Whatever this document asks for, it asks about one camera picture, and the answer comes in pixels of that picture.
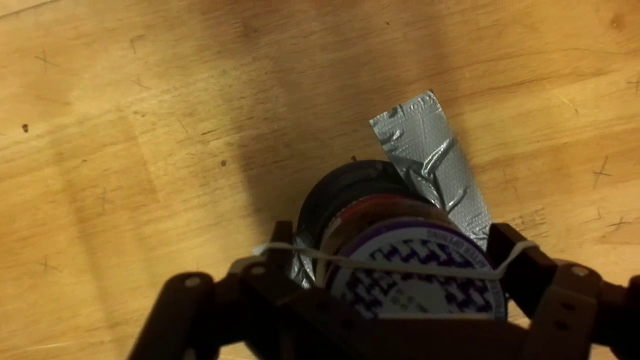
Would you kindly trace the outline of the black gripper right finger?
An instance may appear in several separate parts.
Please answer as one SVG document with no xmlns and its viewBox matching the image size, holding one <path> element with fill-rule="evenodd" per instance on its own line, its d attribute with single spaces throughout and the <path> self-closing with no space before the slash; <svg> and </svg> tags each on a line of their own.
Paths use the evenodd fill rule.
<svg viewBox="0 0 640 360">
<path fill-rule="evenodd" d="M 491 225 L 489 257 L 531 318 L 519 360 L 589 360 L 595 343 L 640 360 L 640 276 L 613 284 L 585 264 L 553 259 L 510 224 Z"/>
</svg>

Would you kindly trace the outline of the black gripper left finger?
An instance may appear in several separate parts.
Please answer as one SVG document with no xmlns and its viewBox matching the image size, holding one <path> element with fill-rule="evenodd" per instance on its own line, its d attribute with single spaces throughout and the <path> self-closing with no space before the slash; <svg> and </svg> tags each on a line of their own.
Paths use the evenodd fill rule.
<svg viewBox="0 0 640 360">
<path fill-rule="evenodd" d="M 276 222 L 268 250 L 237 259 L 222 280 L 207 271 L 168 277 L 129 360 L 219 360 L 247 343 L 258 360 L 315 360 L 315 331 L 295 298 L 304 292 L 288 269 L 295 225 Z"/>
</svg>

